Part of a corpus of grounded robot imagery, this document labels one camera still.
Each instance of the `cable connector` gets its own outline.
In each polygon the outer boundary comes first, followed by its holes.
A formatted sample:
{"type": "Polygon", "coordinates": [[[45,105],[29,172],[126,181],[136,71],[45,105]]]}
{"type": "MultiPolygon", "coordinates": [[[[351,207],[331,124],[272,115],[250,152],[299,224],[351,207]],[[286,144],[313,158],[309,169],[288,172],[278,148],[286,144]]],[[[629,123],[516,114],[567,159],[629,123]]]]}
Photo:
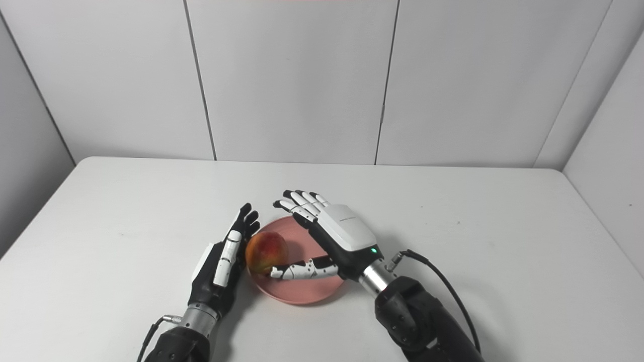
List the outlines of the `cable connector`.
{"type": "Polygon", "coordinates": [[[394,255],[392,260],[384,266],[384,269],[388,272],[393,272],[393,270],[396,269],[398,264],[400,264],[401,260],[403,259],[402,255],[402,252],[398,252],[396,255],[394,255]]]}
{"type": "Polygon", "coordinates": [[[172,314],[166,314],[165,316],[161,317],[166,322],[170,322],[172,324],[179,325],[181,324],[181,317],[180,316],[174,316],[172,314]]]}

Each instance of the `wall seam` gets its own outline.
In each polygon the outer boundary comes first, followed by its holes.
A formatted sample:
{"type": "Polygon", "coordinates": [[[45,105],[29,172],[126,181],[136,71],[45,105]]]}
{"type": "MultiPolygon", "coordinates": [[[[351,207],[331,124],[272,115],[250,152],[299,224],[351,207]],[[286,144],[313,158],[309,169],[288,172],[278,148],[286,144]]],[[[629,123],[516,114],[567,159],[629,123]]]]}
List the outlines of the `wall seam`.
{"type": "Polygon", "coordinates": [[[2,13],[2,9],[0,9],[0,21],[3,22],[5,25],[6,31],[9,34],[9,38],[11,39],[11,42],[14,44],[14,47],[18,53],[18,56],[20,57],[20,60],[23,62],[23,66],[25,70],[27,71],[27,74],[29,75],[29,79],[31,79],[33,87],[36,89],[36,93],[38,94],[38,97],[40,98],[41,102],[43,103],[45,112],[47,112],[47,116],[49,117],[49,120],[53,124],[53,128],[56,130],[56,133],[58,134],[58,137],[60,138],[63,147],[65,148],[65,152],[67,152],[67,155],[69,156],[71,163],[76,167],[76,160],[74,157],[71,155],[70,148],[67,146],[67,142],[65,142],[65,138],[62,137],[61,129],[58,127],[58,124],[56,124],[56,121],[53,119],[52,112],[50,111],[49,107],[47,106],[47,102],[45,101],[43,97],[43,93],[40,91],[40,88],[38,88],[38,84],[36,83],[35,78],[33,77],[32,71],[29,69],[29,66],[27,66],[27,61],[24,59],[23,53],[20,50],[20,47],[18,46],[18,43],[15,41],[14,34],[11,32],[11,29],[9,29],[9,24],[6,22],[5,16],[2,13]]]}

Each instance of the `robotic fingertip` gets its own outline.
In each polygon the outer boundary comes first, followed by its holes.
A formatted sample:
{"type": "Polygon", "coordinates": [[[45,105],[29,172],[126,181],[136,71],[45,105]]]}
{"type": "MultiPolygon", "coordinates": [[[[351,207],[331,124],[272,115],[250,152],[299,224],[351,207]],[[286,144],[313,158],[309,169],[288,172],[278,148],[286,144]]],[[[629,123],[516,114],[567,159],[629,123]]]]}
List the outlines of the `robotic fingertip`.
{"type": "Polygon", "coordinates": [[[246,216],[252,210],[252,205],[250,202],[244,204],[240,209],[240,216],[246,216]]]}

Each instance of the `white robotic hand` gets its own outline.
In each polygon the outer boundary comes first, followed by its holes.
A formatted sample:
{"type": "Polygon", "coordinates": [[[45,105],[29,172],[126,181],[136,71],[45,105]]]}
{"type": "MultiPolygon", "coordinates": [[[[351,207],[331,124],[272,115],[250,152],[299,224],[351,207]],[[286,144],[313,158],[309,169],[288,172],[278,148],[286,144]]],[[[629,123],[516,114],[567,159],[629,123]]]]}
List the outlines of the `white robotic hand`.
{"type": "Polygon", "coordinates": [[[395,278],[384,268],[374,234],[348,206],[331,204],[317,193],[301,190],[286,190],[283,196],[289,200],[275,201],[273,206],[293,214],[330,260],[315,258],[308,263],[277,266],[271,271],[272,277],[319,278],[333,275],[337,268],[340,277],[359,281],[374,296],[395,278]]]}

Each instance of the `black forearm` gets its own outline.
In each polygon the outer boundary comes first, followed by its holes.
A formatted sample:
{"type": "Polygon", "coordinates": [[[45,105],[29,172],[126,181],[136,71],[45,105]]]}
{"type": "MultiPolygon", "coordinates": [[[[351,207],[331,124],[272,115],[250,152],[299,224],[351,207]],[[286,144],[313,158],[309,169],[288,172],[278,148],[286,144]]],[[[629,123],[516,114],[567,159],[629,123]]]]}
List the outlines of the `black forearm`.
{"type": "Polygon", "coordinates": [[[389,283],[375,299],[375,314],[410,362],[484,362],[451,314],[414,279],[389,283]]]}
{"type": "Polygon", "coordinates": [[[205,336],[190,328],[175,327],[159,336],[146,362],[208,362],[210,353],[205,336]]]}

